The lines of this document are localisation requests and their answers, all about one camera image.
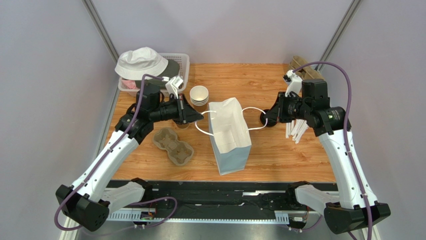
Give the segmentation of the white paper coffee cup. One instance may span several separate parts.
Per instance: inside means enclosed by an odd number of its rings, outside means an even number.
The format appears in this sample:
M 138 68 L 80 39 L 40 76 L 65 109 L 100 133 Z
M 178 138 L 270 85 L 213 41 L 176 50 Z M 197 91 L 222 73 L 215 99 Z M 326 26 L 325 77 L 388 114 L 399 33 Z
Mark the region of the white paper coffee cup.
M 184 124 L 176 124 L 176 126 L 179 129 L 187 129 L 190 126 L 190 123 L 184 123 Z

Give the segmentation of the brown cardboard cup carrier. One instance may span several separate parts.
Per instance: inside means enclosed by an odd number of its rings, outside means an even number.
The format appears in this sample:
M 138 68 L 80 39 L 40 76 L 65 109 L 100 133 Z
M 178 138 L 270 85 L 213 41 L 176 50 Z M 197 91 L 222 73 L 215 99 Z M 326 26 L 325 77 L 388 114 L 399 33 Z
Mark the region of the brown cardboard cup carrier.
M 194 149 L 187 142 L 179 140 L 177 133 L 164 127 L 156 132 L 152 138 L 155 146 L 166 151 L 167 156 L 176 166 L 186 165 L 194 155 Z

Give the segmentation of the white paper bag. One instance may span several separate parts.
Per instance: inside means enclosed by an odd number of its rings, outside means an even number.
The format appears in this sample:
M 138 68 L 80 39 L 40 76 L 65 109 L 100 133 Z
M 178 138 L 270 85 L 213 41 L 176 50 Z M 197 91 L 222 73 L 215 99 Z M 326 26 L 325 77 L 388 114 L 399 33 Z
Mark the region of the white paper bag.
M 218 172 L 221 176 L 245 169 L 250 155 L 252 141 L 250 131 L 260 130 L 266 125 L 249 128 L 244 111 L 237 98 L 208 103 L 208 131 L 195 123 L 195 127 L 209 136 Z

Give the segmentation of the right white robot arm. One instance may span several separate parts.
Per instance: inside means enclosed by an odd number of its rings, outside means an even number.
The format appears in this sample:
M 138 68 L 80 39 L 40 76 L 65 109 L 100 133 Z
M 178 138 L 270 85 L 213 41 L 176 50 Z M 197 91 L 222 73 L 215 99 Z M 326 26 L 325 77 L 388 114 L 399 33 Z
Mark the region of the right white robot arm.
M 299 181 L 288 186 L 287 203 L 317 211 L 336 235 L 372 227 L 389 217 L 389 205 L 378 201 L 362 171 L 345 110 L 330 106 L 327 83 L 321 79 L 288 78 L 285 82 L 287 89 L 278 93 L 274 105 L 261 115 L 261 121 L 306 121 L 325 149 L 339 193 L 332 196 Z

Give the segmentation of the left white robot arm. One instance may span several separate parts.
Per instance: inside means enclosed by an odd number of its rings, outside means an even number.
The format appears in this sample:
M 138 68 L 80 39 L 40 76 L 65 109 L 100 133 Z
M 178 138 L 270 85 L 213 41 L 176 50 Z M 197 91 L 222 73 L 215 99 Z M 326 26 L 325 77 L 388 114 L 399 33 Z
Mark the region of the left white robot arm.
M 203 120 L 182 93 L 171 93 L 164 100 L 160 89 L 150 83 L 143 85 L 133 103 L 115 125 L 108 143 L 83 174 L 71 185 L 60 185 L 55 192 L 59 207 L 54 223 L 63 231 L 85 228 L 97 231 L 109 214 L 136 203 L 150 204 L 152 186 L 140 178 L 126 185 L 105 191 L 108 183 L 157 122 L 172 120 L 178 125 Z

